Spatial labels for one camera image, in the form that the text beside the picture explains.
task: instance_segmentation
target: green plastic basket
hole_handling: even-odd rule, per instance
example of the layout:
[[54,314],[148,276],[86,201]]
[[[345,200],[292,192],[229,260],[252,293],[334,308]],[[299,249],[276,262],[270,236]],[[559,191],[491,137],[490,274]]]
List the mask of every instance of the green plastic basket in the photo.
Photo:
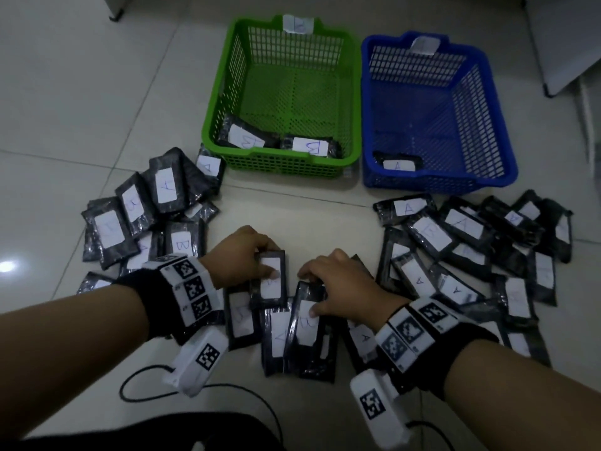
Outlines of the green plastic basket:
[[[226,113],[268,132],[337,140],[344,158],[253,147],[220,147]],[[336,177],[361,155],[361,50],[316,18],[312,35],[289,34],[282,16],[230,27],[203,126],[203,143],[233,169]]]

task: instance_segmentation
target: basket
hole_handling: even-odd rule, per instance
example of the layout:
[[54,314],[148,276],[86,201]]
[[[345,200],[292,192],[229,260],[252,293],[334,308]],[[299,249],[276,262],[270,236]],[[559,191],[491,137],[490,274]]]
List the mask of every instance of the basket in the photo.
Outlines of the basket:
[[[361,52],[342,30],[314,20],[313,34],[290,34],[282,16],[238,19],[230,27],[203,126],[203,143],[233,169],[336,177],[361,155]],[[305,152],[220,147],[226,113],[268,132],[333,137],[342,159]]]
[[[435,53],[409,51],[420,36],[440,40]],[[365,38],[362,60],[365,186],[462,195],[516,180],[484,52],[444,35],[407,32]],[[423,169],[384,169],[374,151],[419,156]]]

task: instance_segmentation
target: hand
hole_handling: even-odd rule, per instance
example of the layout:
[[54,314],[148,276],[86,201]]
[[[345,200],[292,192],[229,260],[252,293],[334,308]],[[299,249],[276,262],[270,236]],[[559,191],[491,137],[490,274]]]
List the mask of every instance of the hand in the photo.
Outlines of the hand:
[[327,300],[313,305],[310,315],[335,315],[363,323],[377,333],[390,315],[409,302],[387,293],[363,270],[360,264],[337,248],[330,256],[318,256],[305,263],[300,278],[321,279]]
[[259,264],[255,253],[279,249],[269,237],[247,225],[219,242],[200,262],[211,275],[215,289],[227,288],[255,278],[278,278],[280,273]]

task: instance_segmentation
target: person's right hand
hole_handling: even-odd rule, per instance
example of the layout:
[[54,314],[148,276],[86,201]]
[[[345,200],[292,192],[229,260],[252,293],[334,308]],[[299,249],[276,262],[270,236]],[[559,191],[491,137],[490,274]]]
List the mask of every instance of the person's right hand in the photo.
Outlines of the person's right hand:
[[365,324],[375,333],[397,308],[409,302],[380,288],[358,262],[339,248],[330,256],[318,256],[305,263],[298,276],[310,281],[319,278],[326,286],[327,300],[315,304],[310,314],[346,318]]

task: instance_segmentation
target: qr code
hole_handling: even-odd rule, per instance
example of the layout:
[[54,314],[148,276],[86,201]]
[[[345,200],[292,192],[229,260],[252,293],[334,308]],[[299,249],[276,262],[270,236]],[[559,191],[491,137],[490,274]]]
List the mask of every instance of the qr code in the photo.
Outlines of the qr code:
[[198,355],[198,358],[196,358],[196,362],[207,371],[210,371],[219,355],[219,351],[217,351],[210,343],[207,343]]
[[397,362],[401,356],[409,349],[407,345],[400,339],[400,337],[391,333],[386,340],[380,345],[380,347],[386,352],[386,354],[394,362]]
[[203,280],[200,278],[200,275],[184,281],[184,288],[186,289],[186,295],[190,302],[198,299],[204,294]]
[[425,332],[424,328],[422,328],[412,316],[405,318],[402,323],[397,326],[397,331],[409,344],[416,341],[421,334]]
[[159,256],[158,258],[155,258],[154,261],[159,263],[166,263],[167,261],[173,261],[177,258],[179,258],[179,255],[163,255]]
[[194,318],[199,320],[211,311],[211,303],[208,301],[208,296],[200,298],[199,301],[192,303],[192,311],[194,312]]
[[436,324],[440,320],[443,320],[448,316],[448,313],[446,311],[442,310],[435,303],[429,303],[429,304],[425,305],[424,307],[422,307],[419,311],[432,324]]
[[198,271],[196,270],[196,267],[194,267],[192,265],[192,263],[187,259],[180,261],[178,263],[175,263],[173,265],[173,268],[176,270],[176,272],[179,274],[179,276],[182,278],[182,280],[190,277],[191,275],[198,273]]
[[359,402],[361,402],[361,406],[370,421],[386,411],[386,408],[384,408],[384,404],[380,400],[380,396],[375,389],[372,389],[359,397]]

